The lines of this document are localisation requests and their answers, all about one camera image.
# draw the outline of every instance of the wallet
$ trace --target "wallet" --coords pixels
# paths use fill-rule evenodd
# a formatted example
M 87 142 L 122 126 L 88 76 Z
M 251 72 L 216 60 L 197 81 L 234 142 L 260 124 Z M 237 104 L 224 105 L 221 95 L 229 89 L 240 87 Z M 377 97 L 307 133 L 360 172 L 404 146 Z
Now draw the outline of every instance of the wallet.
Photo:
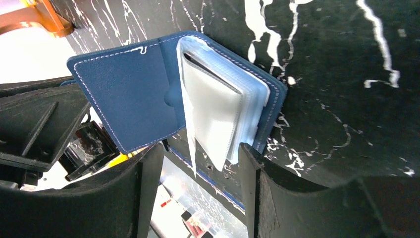
M 121 152 L 186 127 L 218 170 L 239 143 L 262 152 L 287 88 L 199 32 L 72 57 L 67 66 Z

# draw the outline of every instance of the black marble table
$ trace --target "black marble table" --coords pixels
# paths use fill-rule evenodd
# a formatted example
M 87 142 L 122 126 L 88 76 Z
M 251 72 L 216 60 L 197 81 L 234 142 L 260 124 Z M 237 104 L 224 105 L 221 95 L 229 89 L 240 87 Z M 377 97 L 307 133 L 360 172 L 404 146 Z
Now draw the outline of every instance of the black marble table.
M 420 169 L 420 0 L 53 0 L 77 54 L 201 31 L 288 85 L 265 156 L 335 186 Z M 186 161 L 182 131 L 169 139 Z M 199 148 L 203 175 L 241 202 L 237 165 Z

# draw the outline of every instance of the blue wallet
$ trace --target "blue wallet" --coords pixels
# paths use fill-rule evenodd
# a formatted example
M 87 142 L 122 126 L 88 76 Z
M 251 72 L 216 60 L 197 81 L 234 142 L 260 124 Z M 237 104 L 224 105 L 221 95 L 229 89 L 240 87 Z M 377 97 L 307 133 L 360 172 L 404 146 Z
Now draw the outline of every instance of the blue wallet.
M 194 57 L 198 57 L 198 62 L 191 60 Z M 214 65 L 222 74 L 227 72 L 228 75 L 228 71 L 236 73 L 239 80 L 221 80 L 222 76 L 211 71 Z M 286 86 L 270 74 L 206 35 L 191 31 L 75 56 L 68 60 L 67 66 L 110 136 L 125 154 L 170 137 L 186 125 L 188 127 L 186 121 L 190 116 L 189 110 L 184 108 L 185 90 L 188 91 L 188 88 L 190 91 L 194 89 L 192 96 L 203 98 L 201 104 L 203 108 L 200 109 L 201 114 L 198 117 L 205 120 L 214 115 L 213 112 L 218 106 L 209 108 L 209 112 L 206 111 L 206 107 L 211 104 L 205 103 L 206 99 L 212 100 L 209 98 L 211 94 L 205 93 L 207 92 L 205 87 L 214 85 L 207 85 L 208 82 L 203 80 L 198 84 L 194 83 L 194 78 L 200 75 L 205 75 L 203 78 L 214 79 L 215 82 L 219 81 L 230 88 L 231 90 L 224 94 L 224 96 L 229 93 L 232 95 L 226 97 L 227 101 L 234 99 L 236 95 L 244 95 L 237 90 L 237 83 L 242 83 L 249 92 L 258 91 L 257 96 L 250 101 L 249 108 L 255 110 L 261 106 L 260 112 L 251 111 L 242 118 L 242 123 L 250 121 L 249 124 L 252 124 L 253 121 L 257 125 L 255 131 L 250 129 L 247 132 L 248 135 L 252 135 L 252 140 L 245 139 L 246 135 L 238 140 L 251 141 L 253 147 L 262 152 L 287 91 Z M 247 97 L 246 94 L 232 104 L 239 105 L 245 102 Z M 233 128 L 232 136 L 244 128 L 246 126 L 238 124 Z M 237 155 L 229 159 L 233 163 L 235 163 L 235 159 L 232 160 L 234 157 Z

